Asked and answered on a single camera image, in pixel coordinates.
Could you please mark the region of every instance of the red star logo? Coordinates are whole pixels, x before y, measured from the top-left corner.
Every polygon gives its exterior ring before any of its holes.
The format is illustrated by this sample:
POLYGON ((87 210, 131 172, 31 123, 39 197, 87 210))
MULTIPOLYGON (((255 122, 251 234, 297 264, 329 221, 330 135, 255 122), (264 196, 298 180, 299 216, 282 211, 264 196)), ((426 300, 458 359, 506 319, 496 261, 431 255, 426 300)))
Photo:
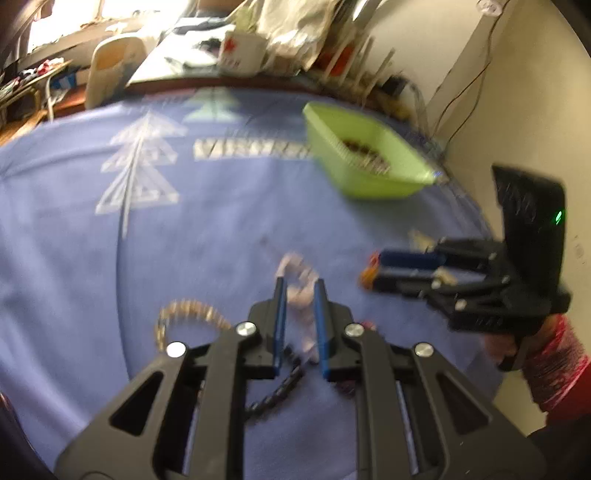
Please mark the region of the red star logo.
POLYGON ((225 42, 224 42, 224 47, 223 49, 225 51, 227 51, 228 53, 232 53, 234 51, 234 49, 237 47, 236 42, 233 41, 231 38, 228 38, 225 42))

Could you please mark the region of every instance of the cloth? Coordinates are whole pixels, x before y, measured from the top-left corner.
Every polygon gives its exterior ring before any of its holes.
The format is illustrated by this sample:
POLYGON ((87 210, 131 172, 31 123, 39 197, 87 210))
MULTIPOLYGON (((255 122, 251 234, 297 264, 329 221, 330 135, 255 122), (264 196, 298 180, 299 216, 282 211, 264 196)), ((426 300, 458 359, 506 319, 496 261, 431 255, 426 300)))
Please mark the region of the cloth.
POLYGON ((567 318, 560 315, 554 338, 541 351, 526 359, 523 373, 534 402, 542 411, 551 411, 588 366, 589 357, 583 345, 567 318))
POLYGON ((56 4, 56 0, 47 0, 39 10, 39 16, 35 20, 47 18, 53 13, 53 6, 56 4))
POLYGON ((548 471, 544 480, 591 478, 591 415, 534 432, 530 439, 544 455, 548 471))
MULTIPOLYGON (((126 101, 0 149, 0 390, 48 465, 153 359, 160 308, 196 298, 238 323, 271 297, 289 251, 355 318, 396 345, 432 343, 492 398, 501 373, 478 336, 449 331, 425 302, 357 285, 370 254, 409 248, 409 231, 486 235, 479 211, 453 184, 403 200, 343 197, 307 148, 301 110, 311 100, 323 101, 226 89, 126 101)), ((293 345, 297 325, 288 321, 293 345)), ((169 338, 195 346, 215 335, 190 326, 169 338)), ((249 402, 274 388, 253 383, 249 402)), ((245 478, 351 475, 354 412, 309 370, 286 405, 247 428, 245 478)))
POLYGON ((569 389, 568 394, 546 416, 549 425, 575 420, 591 414, 591 365, 587 367, 569 389))

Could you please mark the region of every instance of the gold chain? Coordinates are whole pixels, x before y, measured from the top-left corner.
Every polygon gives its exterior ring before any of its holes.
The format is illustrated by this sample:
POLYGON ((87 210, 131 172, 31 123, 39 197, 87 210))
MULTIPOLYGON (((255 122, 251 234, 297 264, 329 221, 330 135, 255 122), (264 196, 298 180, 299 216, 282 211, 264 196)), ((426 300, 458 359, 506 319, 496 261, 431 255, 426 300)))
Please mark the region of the gold chain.
POLYGON ((160 310, 154 335, 156 338, 156 347, 159 352, 164 352, 168 344, 166 340, 166 328, 172 323, 179 323, 188 320, 201 320, 213 325, 218 330, 229 330, 232 328, 221 313, 215 308, 198 300, 173 300, 165 308, 160 310))

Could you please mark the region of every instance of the window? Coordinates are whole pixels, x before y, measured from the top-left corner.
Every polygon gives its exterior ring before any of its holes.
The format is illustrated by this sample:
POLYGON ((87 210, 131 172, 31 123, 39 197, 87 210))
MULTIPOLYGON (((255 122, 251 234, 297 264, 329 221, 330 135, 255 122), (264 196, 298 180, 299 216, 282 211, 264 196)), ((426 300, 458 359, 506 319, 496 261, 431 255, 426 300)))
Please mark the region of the window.
POLYGON ((34 21, 28 51, 80 30, 80 26, 109 18, 129 18, 138 13, 176 10, 187 0, 56 0, 51 15, 34 21))

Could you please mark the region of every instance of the orange object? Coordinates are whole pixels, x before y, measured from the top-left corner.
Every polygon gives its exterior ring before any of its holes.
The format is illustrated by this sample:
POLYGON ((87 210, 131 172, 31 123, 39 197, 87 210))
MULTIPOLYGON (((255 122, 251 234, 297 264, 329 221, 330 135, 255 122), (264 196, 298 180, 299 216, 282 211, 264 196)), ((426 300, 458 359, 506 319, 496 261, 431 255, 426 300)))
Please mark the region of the orange object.
MULTIPOLYGON (((335 54, 334 50, 323 50, 318 55, 316 59, 316 63, 314 64, 321 70, 324 70, 330 63, 333 55, 335 54)), ((345 67, 347 66, 347 62, 349 61, 351 55, 353 54, 353 44, 347 45, 343 49, 343 53, 340 54, 339 59, 336 61, 335 66, 330 71, 331 77, 338 77, 341 73, 343 73, 345 67)))
POLYGON ((369 257, 369 266, 376 267, 379 264, 379 252, 372 253, 371 257, 369 257))
POLYGON ((367 290, 371 290, 374 286, 375 277, 378 276, 378 267, 368 267, 361 272, 359 276, 359 283, 363 288, 367 288, 367 290))

